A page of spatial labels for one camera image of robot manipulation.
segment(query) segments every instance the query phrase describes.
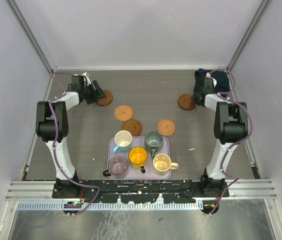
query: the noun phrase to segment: cork coaster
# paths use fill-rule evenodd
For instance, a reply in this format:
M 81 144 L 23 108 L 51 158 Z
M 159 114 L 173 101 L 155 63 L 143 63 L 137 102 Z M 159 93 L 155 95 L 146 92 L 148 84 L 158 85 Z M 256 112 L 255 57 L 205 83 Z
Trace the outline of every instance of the cork coaster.
M 118 106 L 114 111 L 117 120 L 125 122 L 133 117 L 133 109 L 128 105 Z
M 175 124 L 171 120 L 161 120 L 157 125 L 157 130 L 163 136 L 170 136 L 175 132 Z
M 191 94 L 183 94 L 179 96 L 177 103 L 179 104 L 180 108 L 184 110 L 193 110 L 196 105 L 195 103 L 191 102 Z
M 97 100 L 96 104 L 99 106 L 107 106 L 113 101 L 113 94 L 109 90 L 104 90 L 103 92 L 105 93 L 106 97 Z
M 136 119 L 125 121 L 122 125 L 122 130 L 129 131 L 134 137 L 139 136 L 142 132 L 142 129 L 143 127 L 141 122 Z

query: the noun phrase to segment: round wooden coaster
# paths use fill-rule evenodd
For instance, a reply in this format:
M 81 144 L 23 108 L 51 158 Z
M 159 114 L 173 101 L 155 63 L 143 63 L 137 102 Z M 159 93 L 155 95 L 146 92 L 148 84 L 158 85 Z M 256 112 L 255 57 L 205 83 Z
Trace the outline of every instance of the round wooden coaster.
M 193 110 L 196 107 L 196 104 L 191 102 L 191 97 L 191 94 L 180 95 L 179 99 L 177 100 L 180 108 L 184 110 Z
M 137 137 L 141 134 L 143 126 L 139 120 L 130 119 L 122 125 L 122 130 L 129 131 L 132 136 Z
M 163 136 L 170 136 L 175 132 L 175 124 L 171 120 L 161 120 L 157 125 L 157 131 Z
M 117 120 L 125 122 L 133 117 L 133 109 L 128 105 L 118 106 L 114 111 Z
M 105 93 L 106 97 L 97 100 L 96 104 L 99 106 L 107 106 L 113 101 L 113 94 L 109 90 L 104 90 L 103 92 Z

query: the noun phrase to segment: cup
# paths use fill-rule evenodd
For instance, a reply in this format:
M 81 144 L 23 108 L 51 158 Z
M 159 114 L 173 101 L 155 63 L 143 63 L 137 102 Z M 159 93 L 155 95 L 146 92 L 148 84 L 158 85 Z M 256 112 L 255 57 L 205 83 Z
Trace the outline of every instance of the cup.
M 154 158 L 156 151 L 163 146 L 163 136 L 158 131 L 150 132 L 145 138 L 145 146 L 151 152 L 152 158 Z
M 154 157 L 153 166 L 158 175 L 166 174 L 169 169 L 174 170 L 179 168 L 176 162 L 172 162 L 170 157 L 163 153 Z
M 103 176 L 114 176 L 117 179 L 122 179 L 129 173 L 129 162 L 123 156 L 114 156 L 108 164 L 108 169 L 103 172 Z
M 142 173 L 145 173 L 145 164 L 147 160 L 147 152 L 144 148 L 136 146 L 129 152 L 129 160 L 135 169 L 140 169 Z
M 114 141 L 116 143 L 116 146 L 113 149 L 114 154 L 127 152 L 132 148 L 132 134 L 128 131 L 119 131 L 115 135 Z

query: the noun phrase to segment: black mounting bracket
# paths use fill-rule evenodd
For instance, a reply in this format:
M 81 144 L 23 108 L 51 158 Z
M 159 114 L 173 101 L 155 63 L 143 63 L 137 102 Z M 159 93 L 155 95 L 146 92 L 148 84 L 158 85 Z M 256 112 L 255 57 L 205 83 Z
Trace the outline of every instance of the black mounting bracket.
M 206 169 L 201 176 L 200 191 L 205 195 L 209 193 L 221 192 L 226 187 L 225 179 L 213 179 L 208 177 Z
M 77 173 L 75 171 L 75 174 L 72 178 L 73 181 L 75 182 L 79 182 L 79 178 L 77 176 Z M 56 179 L 55 184 L 54 184 L 54 192 L 58 192 L 61 195 L 64 196 L 73 196 L 76 197 L 77 194 L 80 192 L 81 187 L 73 184 L 72 182 L 70 182 L 69 180 L 60 180 L 60 179 Z
M 130 201 L 138 203 L 155 202 L 162 194 L 165 204 L 169 203 L 195 203 L 195 198 L 211 197 L 216 198 L 220 190 L 226 187 L 223 182 L 222 187 L 202 189 L 199 180 L 82 180 L 79 181 L 84 185 L 99 186 L 100 193 L 95 200 L 96 203 L 102 200 L 102 203 L 116 203 L 119 196 L 122 203 Z M 96 189 L 83 188 L 83 198 L 89 202 L 96 193 Z M 52 194 L 54 199 L 77 198 L 73 193 L 59 191 L 54 186 Z

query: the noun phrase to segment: gray mug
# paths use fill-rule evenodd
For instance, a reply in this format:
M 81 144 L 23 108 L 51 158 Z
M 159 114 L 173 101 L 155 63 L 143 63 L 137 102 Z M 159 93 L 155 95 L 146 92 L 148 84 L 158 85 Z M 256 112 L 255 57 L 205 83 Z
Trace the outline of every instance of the gray mug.
M 158 131 L 150 132 L 145 138 L 145 146 L 151 152 L 152 158 L 154 158 L 156 151 L 163 147 L 163 136 Z

